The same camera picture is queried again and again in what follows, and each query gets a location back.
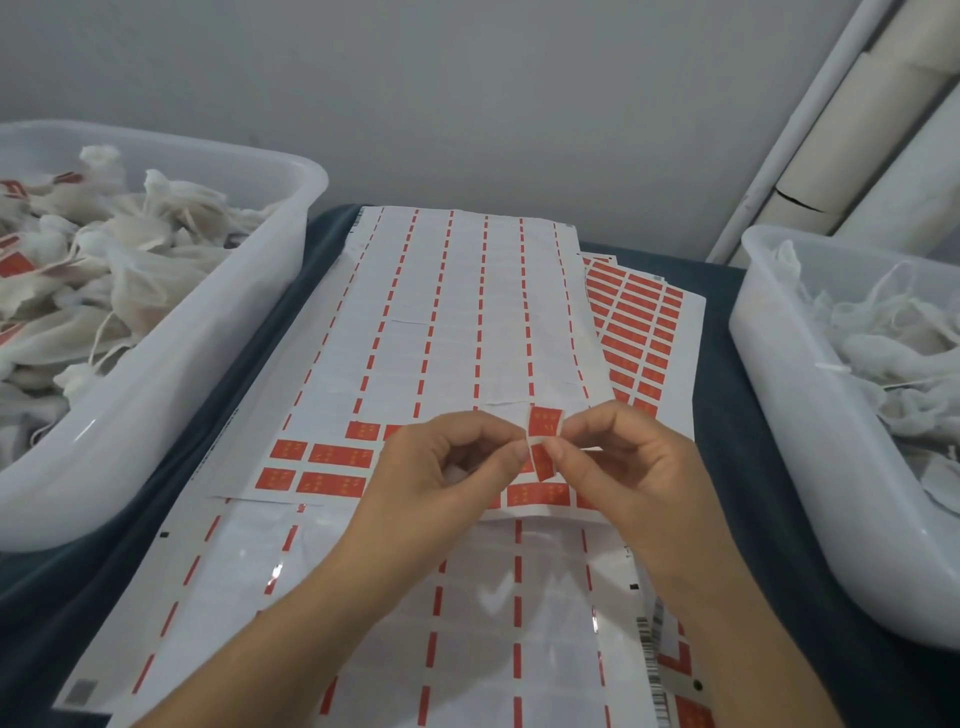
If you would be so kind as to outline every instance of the right hand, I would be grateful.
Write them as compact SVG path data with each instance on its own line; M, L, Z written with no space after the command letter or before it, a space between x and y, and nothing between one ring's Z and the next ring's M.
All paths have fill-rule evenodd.
M700 453L683 435L608 401L568 418L560 436L544 444L566 482L643 562L681 621L706 605L736 610L730 602L753 591Z

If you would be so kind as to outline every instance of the white plastic bin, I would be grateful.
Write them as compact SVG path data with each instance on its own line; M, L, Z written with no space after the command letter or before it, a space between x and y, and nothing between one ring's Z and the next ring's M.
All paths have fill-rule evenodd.
M75 121L0 124L0 178L68 171L89 144L117 147L127 186L155 167L283 205L175 308L39 445L0 473L0 551L58 546L123 508L300 270L307 209L324 192L309 159Z
M927 497L893 439L805 307L773 268L793 240L812 295L862 301L902 260L919 298L944 306L960 268L848 247L807 232L757 226L743 235L750 269L730 330L767 423L830 568L852 599L889 629L960 649L960 519Z

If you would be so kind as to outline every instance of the stack of paper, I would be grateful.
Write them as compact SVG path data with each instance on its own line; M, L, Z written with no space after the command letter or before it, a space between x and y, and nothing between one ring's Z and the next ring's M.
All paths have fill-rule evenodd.
M527 429L529 472L371 632L317 725L679 725L629 549L539 438L613 397L692 436L702 316L700 297L581 256L570 226L366 208L261 375L290 403L245 400L58 705L129 725L324 558L397 427L483 409ZM267 412L273 434L241 446ZM519 519L544 515L567 520Z

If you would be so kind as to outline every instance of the dark blue cloth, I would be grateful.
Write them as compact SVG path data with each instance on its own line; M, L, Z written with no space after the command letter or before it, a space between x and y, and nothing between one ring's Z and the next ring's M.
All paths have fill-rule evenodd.
M828 569L730 336L744 272L609 246L581 247L616 255L620 265L707 298L693 392L697 447L754 579L847 725L960 725L960 701L953 697L960 656L882 629Z
M65 546L0 557L0 726L106 724L102 717L56 715L48 706L127 587L180 490L343 250L359 210L336 207L308 226L300 273L121 513Z

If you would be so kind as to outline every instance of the left hand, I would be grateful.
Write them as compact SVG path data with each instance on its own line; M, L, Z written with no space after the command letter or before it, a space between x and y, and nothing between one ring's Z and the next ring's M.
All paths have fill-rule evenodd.
M376 594L386 616L435 569L526 463L523 429L487 412L456 412L407 425L380 453L370 484L330 553ZM468 476L448 482L444 469Z

